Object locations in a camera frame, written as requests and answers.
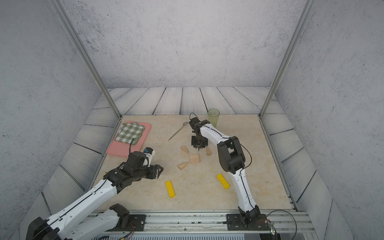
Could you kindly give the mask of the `wooden triangle block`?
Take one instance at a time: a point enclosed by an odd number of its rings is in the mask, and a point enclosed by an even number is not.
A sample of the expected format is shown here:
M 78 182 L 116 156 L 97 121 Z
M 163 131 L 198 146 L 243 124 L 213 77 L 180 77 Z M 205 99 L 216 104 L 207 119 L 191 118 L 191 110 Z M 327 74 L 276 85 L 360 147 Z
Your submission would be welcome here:
M 189 163 L 188 162 L 185 162 L 185 163 L 182 163 L 182 164 L 179 164 L 178 165 L 178 168 L 179 168 L 179 170 L 183 170 L 185 167 L 187 167 L 189 165 Z
M 206 147 L 206 154 L 207 154 L 207 156 L 211 156 L 212 155 L 212 152 L 209 149 L 209 147 Z
M 188 149 L 187 149 L 186 146 L 181 146 L 181 150 L 182 150 L 184 153 L 186 153 L 187 155 L 189 154 L 189 151 L 188 151 Z

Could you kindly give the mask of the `wooden square block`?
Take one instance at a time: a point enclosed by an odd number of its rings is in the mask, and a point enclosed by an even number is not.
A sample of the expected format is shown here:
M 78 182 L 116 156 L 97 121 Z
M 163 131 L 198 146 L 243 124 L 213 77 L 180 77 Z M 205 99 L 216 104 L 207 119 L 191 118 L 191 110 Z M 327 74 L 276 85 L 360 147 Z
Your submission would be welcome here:
M 201 162 L 199 154 L 189 155 L 190 164 L 198 164 Z

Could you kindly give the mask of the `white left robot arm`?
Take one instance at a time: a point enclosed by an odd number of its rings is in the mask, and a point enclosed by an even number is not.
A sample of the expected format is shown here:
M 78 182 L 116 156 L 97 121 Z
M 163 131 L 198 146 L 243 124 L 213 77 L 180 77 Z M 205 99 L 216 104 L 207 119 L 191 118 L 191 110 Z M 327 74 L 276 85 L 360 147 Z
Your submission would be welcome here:
M 135 231 L 130 212 L 120 204 L 111 206 L 97 217 L 86 217 L 100 205 L 119 194 L 126 187 L 142 179 L 157 179 L 163 172 L 160 165 L 152 165 L 156 152 L 145 148 L 135 151 L 118 167 L 107 172 L 91 190 L 61 211 L 46 218 L 33 220 L 28 227 L 27 240 L 90 240 L 112 229 Z

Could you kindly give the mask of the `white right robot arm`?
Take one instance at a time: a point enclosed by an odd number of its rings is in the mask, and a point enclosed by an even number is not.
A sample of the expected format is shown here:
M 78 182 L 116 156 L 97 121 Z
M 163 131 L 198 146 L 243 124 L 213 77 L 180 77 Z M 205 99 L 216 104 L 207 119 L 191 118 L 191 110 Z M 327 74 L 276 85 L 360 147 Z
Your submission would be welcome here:
M 244 227 L 254 225 L 262 214 L 247 181 L 246 158 L 240 140 L 236 136 L 230 137 L 221 133 L 209 121 L 201 121 L 198 117 L 191 118 L 189 125 L 194 133 L 191 140 L 194 148 L 203 149 L 208 146 L 208 142 L 216 145 L 220 166 L 230 175 L 235 187 L 240 221 Z

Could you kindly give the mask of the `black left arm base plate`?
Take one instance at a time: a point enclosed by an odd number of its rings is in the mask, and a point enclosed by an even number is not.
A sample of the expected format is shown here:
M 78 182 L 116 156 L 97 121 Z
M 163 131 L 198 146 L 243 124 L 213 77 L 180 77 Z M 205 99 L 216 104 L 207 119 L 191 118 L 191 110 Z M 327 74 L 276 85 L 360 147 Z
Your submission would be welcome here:
M 144 230 L 146 215 L 124 215 L 119 218 L 117 225 L 110 231 L 114 232 L 142 232 Z

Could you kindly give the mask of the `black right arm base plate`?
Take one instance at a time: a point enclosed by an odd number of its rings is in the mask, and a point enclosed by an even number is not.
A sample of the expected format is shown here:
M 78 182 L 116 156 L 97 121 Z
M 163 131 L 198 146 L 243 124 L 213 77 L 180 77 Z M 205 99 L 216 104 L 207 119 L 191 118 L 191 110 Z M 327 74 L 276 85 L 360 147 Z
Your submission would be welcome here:
M 240 214 L 227 214 L 226 224 L 228 231 L 269 231 L 270 224 L 268 220 L 254 220 L 245 224 Z

